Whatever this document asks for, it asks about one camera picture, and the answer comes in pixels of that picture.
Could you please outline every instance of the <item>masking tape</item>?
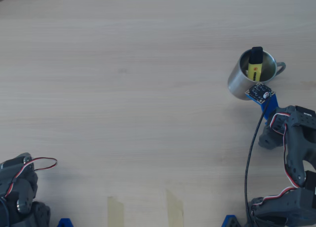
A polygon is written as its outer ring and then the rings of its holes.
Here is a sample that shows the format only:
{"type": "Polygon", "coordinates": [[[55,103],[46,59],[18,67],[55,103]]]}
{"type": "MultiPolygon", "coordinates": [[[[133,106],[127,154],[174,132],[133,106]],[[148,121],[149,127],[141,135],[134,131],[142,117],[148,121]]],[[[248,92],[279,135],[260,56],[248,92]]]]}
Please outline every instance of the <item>masking tape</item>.
{"type": "Polygon", "coordinates": [[[183,203],[166,190],[169,227],[183,227],[183,203]]]}
{"type": "Polygon", "coordinates": [[[108,197],[108,227],[124,227],[124,205],[108,197]]]}

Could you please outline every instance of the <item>wooden table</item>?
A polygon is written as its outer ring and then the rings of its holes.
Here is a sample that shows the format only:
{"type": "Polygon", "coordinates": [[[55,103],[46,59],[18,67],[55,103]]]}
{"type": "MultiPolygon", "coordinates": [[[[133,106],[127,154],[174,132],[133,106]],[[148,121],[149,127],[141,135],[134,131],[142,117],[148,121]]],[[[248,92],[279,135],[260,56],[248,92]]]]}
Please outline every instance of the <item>wooden table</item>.
{"type": "MultiPolygon", "coordinates": [[[[108,226],[110,197],[125,227],[168,227],[167,192],[185,227],[244,223],[260,108],[228,76],[260,45],[287,64],[279,105],[316,110],[315,14],[315,0],[4,0],[1,160],[59,160],[38,172],[52,227],[108,226]]],[[[282,148],[256,144],[249,199],[288,185],[282,148]]]]}

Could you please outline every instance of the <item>electronic component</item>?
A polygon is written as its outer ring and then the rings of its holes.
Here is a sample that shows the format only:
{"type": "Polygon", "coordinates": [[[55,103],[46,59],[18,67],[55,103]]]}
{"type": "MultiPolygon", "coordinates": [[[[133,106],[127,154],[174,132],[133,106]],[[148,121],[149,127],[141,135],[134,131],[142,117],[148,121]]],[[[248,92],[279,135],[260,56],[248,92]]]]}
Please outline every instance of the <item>electronic component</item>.
{"type": "Polygon", "coordinates": [[[245,92],[245,94],[248,97],[251,97],[253,100],[255,100],[258,104],[263,104],[268,96],[264,96],[265,93],[271,93],[271,96],[275,94],[274,91],[272,91],[269,87],[266,85],[262,84],[261,82],[257,83],[253,87],[251,87],[249,90],[245,92]]]}

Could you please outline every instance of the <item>highlighter cap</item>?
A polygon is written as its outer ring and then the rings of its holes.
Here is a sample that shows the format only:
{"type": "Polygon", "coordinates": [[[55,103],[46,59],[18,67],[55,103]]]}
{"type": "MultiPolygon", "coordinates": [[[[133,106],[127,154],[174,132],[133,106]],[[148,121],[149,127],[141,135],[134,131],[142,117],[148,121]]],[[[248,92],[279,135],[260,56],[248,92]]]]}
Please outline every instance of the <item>highlighter cap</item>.
{"type": "Polygon", "coordinates": [[[250,52],[249,63],[262,64],[262,62],[263,62],[263,48],[253,47],[250,52]]]}

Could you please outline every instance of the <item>stainless steel cup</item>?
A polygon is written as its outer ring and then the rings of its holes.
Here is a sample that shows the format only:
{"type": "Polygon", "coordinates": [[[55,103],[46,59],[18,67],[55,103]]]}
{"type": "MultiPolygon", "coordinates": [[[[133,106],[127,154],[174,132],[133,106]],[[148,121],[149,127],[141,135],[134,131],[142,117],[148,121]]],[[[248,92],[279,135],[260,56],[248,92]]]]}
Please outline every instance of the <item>stainless steel cup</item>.
{"type": "MultiPolygon", "coordinates": [[[[249,100],[245,95],[245,92],[253,85],[257,84],[257,81],[252,81],[247,77],[248,63],[250,50],[244,52],[239,58],[236,66],[234,67],[231,75],[228,78],[229,91],[241,100],[249,100]]],[[[266,51],[263,51],[263,63],[260,76],[260,82],[267,84],[276,75],[279,75],[285,70],[285,63],[277,63],[276,60],[266,51]]]]}

